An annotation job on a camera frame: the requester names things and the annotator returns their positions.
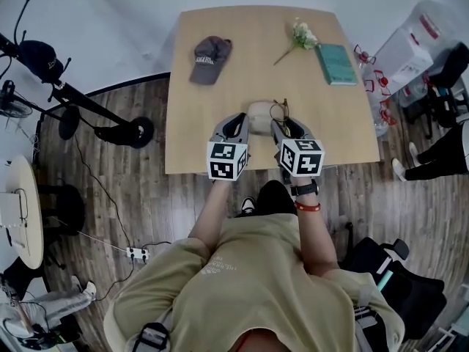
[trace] person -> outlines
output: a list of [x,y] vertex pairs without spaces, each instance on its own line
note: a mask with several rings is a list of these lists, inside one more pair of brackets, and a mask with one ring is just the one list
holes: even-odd
[[0,321],[3,329],[19,339],[47,333],[60,324],[60,319],[88,307],[96,299],[96,286],[88,282],[85,290],[76,276],[72,289],[53,291],[32,300],[21,301],[15,288],[2,278],[3,297],[0,299]]
[[188,239],[114,297],[103,322],[111,349],[140,351],[147,331],[161,335],[158,320],[167,344],[144,351],[358,351],[354,305],[365,293],[363,304],[385,324],[386,348],[397,351],[402,319],[370,274],[339,269],[315,182],[294,177],[292,187],[301,190],[296,203],[272,180],[226,219],[232,182],[215,181]]
[[401,181],[464,174],[469,168],[469,122],[451,128],[423,153],[410,142],[409,152],[415,168],[405,169],[397,158],[392,159],[394,173]]

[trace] black trousers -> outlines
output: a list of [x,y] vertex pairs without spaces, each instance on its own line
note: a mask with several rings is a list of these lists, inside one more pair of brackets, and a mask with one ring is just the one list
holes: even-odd
[[288,190],[277,180],[271,180],[261,188],[256,201],[256,210],[253,213],[241,213],[237,218],[271,214],[297,215],[295,203],[288,194]]
[[407,180],[429,180],[466,173],[468,168],[462,148],[462,125],[452,128],[417,158],[422,165],[408,169],[405,172]]

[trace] black watch strap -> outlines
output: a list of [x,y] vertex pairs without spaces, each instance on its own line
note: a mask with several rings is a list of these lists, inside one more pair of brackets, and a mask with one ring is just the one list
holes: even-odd
[[316,181],[311,179],[311,184],[308,185],[303,185],[303,186],[292,186],[290,189],[292,196],[303,196],[304,194],[310,194],[310,193],[315,193],[317,195],[317,192],[319,189],[317,188]]

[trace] cap brim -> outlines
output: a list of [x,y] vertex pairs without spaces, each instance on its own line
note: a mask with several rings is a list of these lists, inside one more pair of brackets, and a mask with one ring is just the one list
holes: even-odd
[[213,85],[220,75],[221,68],[221,64],[195,64],[189,80],[196,84]]

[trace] wooden floor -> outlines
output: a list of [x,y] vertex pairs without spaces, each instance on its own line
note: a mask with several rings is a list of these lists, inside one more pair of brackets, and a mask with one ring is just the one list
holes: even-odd
[[[164,175],[168,85],[168,79],[151,81],[94,98],[123,118],[144,115],[155,123],[154,139],[144,149],[107,144],[97,139],[92,129],[83,123],[76,135],[85,162],[115,199],[134,246],[187,236],[210,189],[210,181],[201,175]],[[110,125],[108,120],[88,111],[82,111],[82,115],[93,125]],[[434,140],[441,134],[436,126],[435,129]],[[339,257],[344,256],[347,240],[344,224],[352,221],[356,226],[355,241],[365,236],[379,243],[401,238],[410,247],[405,263],[408,269],[445,281],[448,298],[445,312],[422,341],[403,347],[406,351],[412,348],[424,351],[439,336],[437,327],[447,326],[458,316],[463,304],[457,295],[469,262],[469,177],[413,183],[397,181],[390,161],[396,156],[405,163],[409,156],[405,154],[403,137],[405,145],[412,139],[420,150],[430,146],[421,125],[395,125],[386,141],[380,142],[383,158],[380,163],[331,167],[323,171],[319,180],[320,202]],[[62,184],[63,179],[81,192],[86,203],[84,232],[125,248],[128,243],[114,205],[81,163],[74,139],[62,141],[57,134],[56,121],[47,117],[40,133],[39,160],[48,183]],[[267,180],[278,177],[277,170],[244,172],[229,201],[229,215],[236,214],[244,197],[255,195]],[[164,247],[151,248],[153,253],[161,249]],[[83,282],[90,279],[96,283],[99,298],[113,281],[126,277],[131,270],[123,253],[82,235],[65,238],[53,251],[67,268],[64,271],[55,266],[46,269],[52,290],[68,288],[70,275],[77,274]],[[135,271],[141,267],[137,264]],[[81,343],[88,345],[90,351],[109,350],[102,320],[112,295],[121,286],[114,286],[108,298],[77,314],[84,332]]]

